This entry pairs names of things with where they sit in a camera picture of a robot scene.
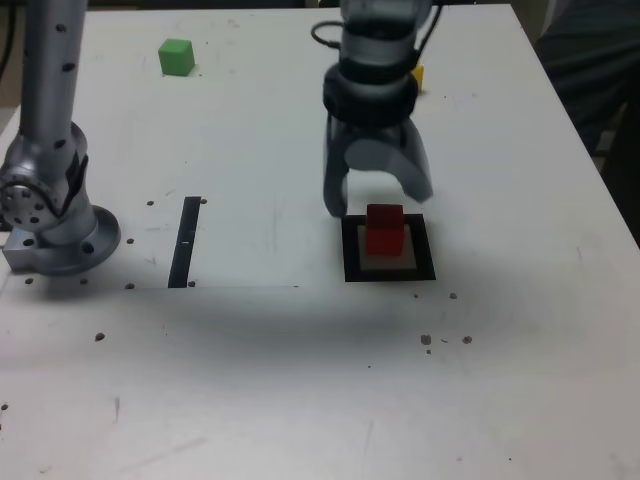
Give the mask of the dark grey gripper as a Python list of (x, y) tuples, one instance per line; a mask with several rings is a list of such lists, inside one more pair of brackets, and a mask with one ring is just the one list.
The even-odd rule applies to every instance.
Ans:
[[(351, 136), (356, 137), (352, 143)], [(384, 128), (362, 128), (328, 117), (322, 192), (332, 217), (347, 214), (349, 168), (392, 175), (404, 194), (418, 203), (433, 196), (424, 145), (412, 121)]]

